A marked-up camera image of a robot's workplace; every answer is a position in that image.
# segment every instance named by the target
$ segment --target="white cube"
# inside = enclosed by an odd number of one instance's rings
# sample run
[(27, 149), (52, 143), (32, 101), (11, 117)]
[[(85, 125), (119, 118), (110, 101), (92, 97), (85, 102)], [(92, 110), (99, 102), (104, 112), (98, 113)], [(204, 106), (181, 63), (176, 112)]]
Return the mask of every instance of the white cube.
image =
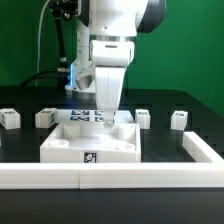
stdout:
[(5, 129), (16, 129), (21, 127), (20, 114), (14, 109), (1, 109), (0, 122)]
[(171, 117), (171, 127), (172, 130), (184, 131), (187, 125), (188, 112), (186, 111), (174, 111)]
[(148, 110), (135, 110), (135, 122), (139, 124), (140, 129), (150, 129), (150, 114)]
[(35, 115), (36, 128), (50, 128), (56, 121), (58, 110), (56, 108), (45, 108)]

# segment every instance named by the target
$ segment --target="green wall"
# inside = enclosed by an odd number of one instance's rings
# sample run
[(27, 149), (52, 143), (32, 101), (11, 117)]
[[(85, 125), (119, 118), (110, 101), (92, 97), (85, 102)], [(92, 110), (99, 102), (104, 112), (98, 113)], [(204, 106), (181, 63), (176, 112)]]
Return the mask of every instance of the green wall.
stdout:
[[(37, 31), (45, 0), (0, 2), (0, 85), (19, 85), (36, 71)], [(163, 23), (136, 38), (124, 87), (183, 90), (224, 116), (224, 1), (167, 0)], [(75, 19), (64, 22), (75, 59)], [(44, 17), (41, 70), (58, 65), (51, 13)]]

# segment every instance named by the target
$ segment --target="black table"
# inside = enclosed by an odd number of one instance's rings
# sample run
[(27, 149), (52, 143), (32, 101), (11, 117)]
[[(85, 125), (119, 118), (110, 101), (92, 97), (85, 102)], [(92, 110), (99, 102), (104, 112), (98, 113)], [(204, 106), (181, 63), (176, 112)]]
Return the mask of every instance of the black table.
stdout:
[[(56, 88), (0, 88), (0, 108), (21, 114), (21, 129), (1, 127), (1, 162), (39, 162), (50, 134), (35, 128), (43, 108), (96, 109), (93, 100), (73, 99)], [(224, 119), (187, 93), (124, 90), (121, 110), (148, 109), (150, 130), (141, 131), (142, 162), (192, 162), (181, 131), (170, 130), (175, 110), (188, 111), (186, 130), (196, 132), (224, 156)], [(224, 189), (1, 190), (1, 223), (222, 223)]]

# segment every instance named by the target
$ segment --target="white tray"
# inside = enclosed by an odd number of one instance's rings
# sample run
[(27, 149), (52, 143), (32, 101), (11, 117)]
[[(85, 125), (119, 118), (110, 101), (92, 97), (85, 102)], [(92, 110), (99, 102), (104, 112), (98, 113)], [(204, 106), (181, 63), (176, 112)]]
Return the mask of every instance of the white tray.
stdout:
[(41, 163), (137, 163), (138, 124), (62, 121), (40, 147)]

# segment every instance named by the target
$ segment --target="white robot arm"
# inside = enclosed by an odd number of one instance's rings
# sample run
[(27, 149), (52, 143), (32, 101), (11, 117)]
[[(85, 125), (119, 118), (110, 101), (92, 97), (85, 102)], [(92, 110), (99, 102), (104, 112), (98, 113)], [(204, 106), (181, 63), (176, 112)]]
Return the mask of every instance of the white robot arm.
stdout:
[(112, 127), (125, 71), (134, 58), (132, 37), (151, 32), (165, 16), (165, 0), (79, 0), (78, 57), (80, 89), (95, 81), (96, 105), (104, 126)]

